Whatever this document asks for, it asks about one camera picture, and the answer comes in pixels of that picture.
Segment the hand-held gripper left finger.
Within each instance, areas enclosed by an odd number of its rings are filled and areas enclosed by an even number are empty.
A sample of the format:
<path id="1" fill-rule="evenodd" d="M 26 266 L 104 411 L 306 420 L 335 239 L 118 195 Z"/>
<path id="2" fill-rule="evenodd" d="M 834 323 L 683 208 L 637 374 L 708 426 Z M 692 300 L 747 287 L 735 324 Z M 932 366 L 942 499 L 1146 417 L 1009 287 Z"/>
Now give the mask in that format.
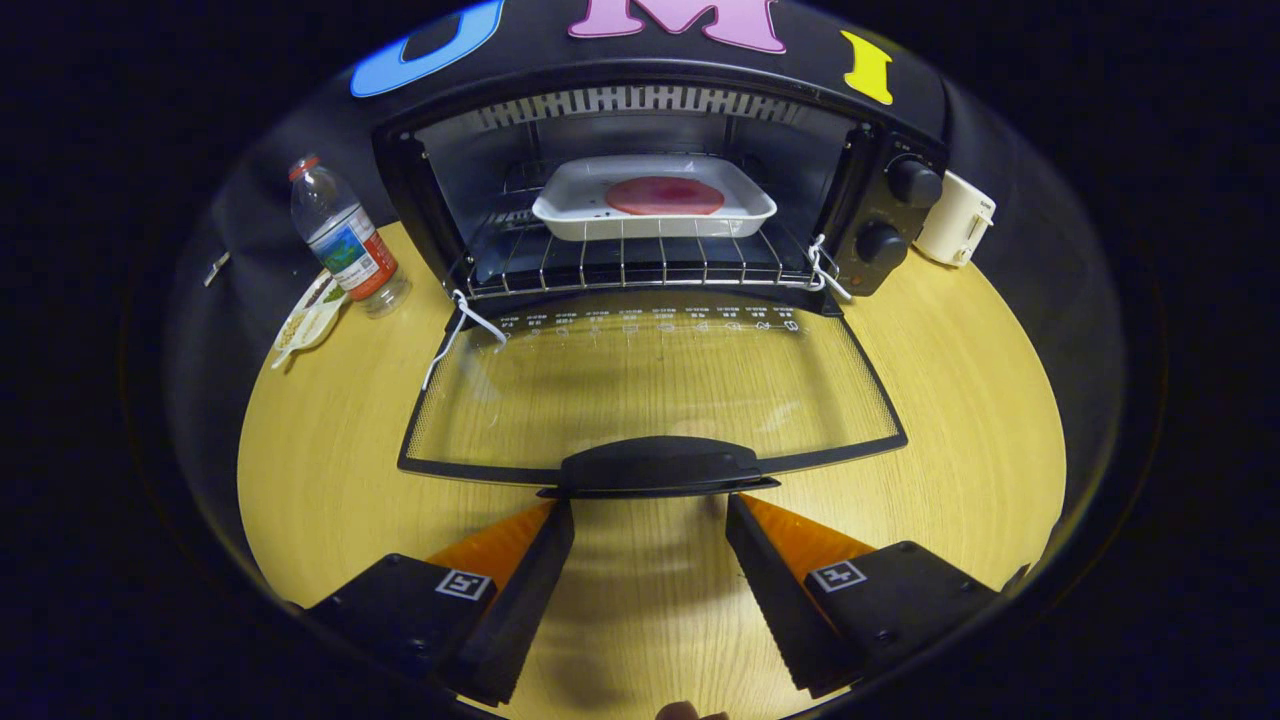
<path id="1" fill-rule="evenodd" d="M 431 555 L 388 553 L 303 615 L 413 682 L 511 702 L 575 539 L 548 500 Z"/>

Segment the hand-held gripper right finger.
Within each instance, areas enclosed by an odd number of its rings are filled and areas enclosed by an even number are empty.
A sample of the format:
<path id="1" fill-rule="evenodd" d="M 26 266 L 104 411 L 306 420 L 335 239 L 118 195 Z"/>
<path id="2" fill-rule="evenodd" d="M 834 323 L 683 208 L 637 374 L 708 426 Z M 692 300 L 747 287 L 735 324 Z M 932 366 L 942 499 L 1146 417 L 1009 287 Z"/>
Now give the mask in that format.
<path id="1" fill-rule="evenodd" d="M 820 698 L 891 671 L 995 602 L 914 541 L 876 548 L 745 493 L 726 539 L 796 688 Z"/>

